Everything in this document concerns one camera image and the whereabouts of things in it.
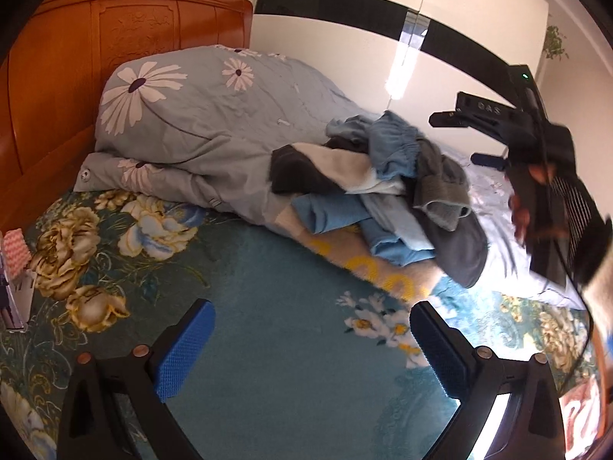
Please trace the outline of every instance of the gray comforter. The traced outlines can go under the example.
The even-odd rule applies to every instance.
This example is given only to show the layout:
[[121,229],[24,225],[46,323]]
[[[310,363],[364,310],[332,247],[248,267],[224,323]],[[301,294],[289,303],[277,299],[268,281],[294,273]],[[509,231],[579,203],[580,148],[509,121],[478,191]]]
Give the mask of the gray comforter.
[[323,144],[330,119],[368,114],[301,61],[222,45],[128,62],[104,89],[76,191],[125,188],[272,224],[270,154]]

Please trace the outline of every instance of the bed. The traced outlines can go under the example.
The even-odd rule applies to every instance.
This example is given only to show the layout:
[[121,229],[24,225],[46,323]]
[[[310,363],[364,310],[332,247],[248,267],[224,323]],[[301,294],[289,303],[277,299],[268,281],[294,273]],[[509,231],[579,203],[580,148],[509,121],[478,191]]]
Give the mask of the bed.
[[[558,383],[580,351],[581,311],[462,288],[433,261],[391,267],[367,253],[355,227],[290,240],[163,195],[65,194],[89,182],[82,164],[99,99],[123,64],[140,61],[142,71],[154,62],[145,58],[200,46],[247,53],[251,13],[246,0],[46,0],[2,64],[0,228],[28,228],[33,261],[48,275],[28,332],[0,333],[0,396],[37,458],[54,458],[76,355],[151,343],[198,297],[215,304],[219,322],[169,406],[212,458],[421,458],[456,404],[408,333],[419,299],[501,356],[545,351]],[[67,249],[69,265],[58,253]],[[571,382],[589,383],[580,401],[595,410],[594,434],[605,427],[601,360],[595,340]]]

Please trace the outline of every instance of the pile of clothes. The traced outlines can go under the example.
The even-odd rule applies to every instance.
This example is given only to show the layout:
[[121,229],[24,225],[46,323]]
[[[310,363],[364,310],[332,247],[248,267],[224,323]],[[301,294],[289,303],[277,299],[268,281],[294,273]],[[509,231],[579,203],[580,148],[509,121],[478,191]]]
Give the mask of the pile of clothes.
[[272,154],[276,194],[311,233],[357,224],[373,256],[405,266],[434,258],[464,287],[480,277],[487,238],[471,212],[462,167],[391,111],[373,121],[333,120],[323,145],[293,143]]

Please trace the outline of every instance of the wooden bed frame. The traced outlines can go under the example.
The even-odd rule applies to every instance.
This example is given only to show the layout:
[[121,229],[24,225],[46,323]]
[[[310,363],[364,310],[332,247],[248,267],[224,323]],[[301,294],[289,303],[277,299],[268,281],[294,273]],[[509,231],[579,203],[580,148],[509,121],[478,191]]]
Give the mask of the wooden bed frame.
[[27,228],[74,184],[116,67],[248,47],[252,12],[247,0],[45,0],[0,67],[0,230]]

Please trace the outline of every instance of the green plant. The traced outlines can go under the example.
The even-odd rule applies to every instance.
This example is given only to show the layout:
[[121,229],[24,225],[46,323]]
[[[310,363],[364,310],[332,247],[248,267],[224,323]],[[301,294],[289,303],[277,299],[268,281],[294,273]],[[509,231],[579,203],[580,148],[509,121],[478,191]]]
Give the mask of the green plant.
[[568,58],[566,50],[562,48],[562,38],[566,39],[566,36],[560,33],[558,26],[547,26],[545,43],[543,44],[543,51],[546,54],[546,58],[554,59],[557,57],[559,60],[562,60],[562,55]]

